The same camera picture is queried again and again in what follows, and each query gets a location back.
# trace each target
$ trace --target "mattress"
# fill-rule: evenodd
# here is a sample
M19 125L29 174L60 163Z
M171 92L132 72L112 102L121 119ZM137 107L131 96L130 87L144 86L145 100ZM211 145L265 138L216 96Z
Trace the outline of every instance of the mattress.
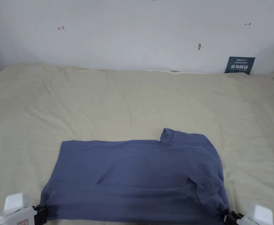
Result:
M232 209L245 213L252 201L274 214L271 77L48 64L17 64L0 72L0 211L5 197L17 192L39 203L62 141L159 140L164 127L212 142Z

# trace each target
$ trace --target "bed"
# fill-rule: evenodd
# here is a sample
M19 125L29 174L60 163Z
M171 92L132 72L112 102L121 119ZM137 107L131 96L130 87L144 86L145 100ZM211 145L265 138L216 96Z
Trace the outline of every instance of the bed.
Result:
M164 127L213 143L232 209L254 201L274 213L273 78L48 64L0 72L0 210L17 192L39 203L62 141L159 140Z

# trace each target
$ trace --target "blue shirt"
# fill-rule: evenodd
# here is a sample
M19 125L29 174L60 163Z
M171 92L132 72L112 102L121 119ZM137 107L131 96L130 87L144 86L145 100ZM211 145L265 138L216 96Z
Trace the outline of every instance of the blue shirt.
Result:
M64 141L41 193L48 220L223 224L222 164L201 134L161 140Z

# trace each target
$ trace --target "white wall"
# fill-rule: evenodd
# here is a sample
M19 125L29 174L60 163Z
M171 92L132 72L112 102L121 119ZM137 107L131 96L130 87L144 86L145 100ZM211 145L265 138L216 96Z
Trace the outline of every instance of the white wall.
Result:
M274 72L274 0L0 0L0 70L44 61L213 73L229 56Z

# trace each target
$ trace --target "folded garment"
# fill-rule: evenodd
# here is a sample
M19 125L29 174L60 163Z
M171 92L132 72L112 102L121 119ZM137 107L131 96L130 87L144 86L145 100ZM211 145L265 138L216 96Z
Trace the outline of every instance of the folded garment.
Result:
M48 220L223 224L220 157L201 134L161 140L64 141L41 193Z

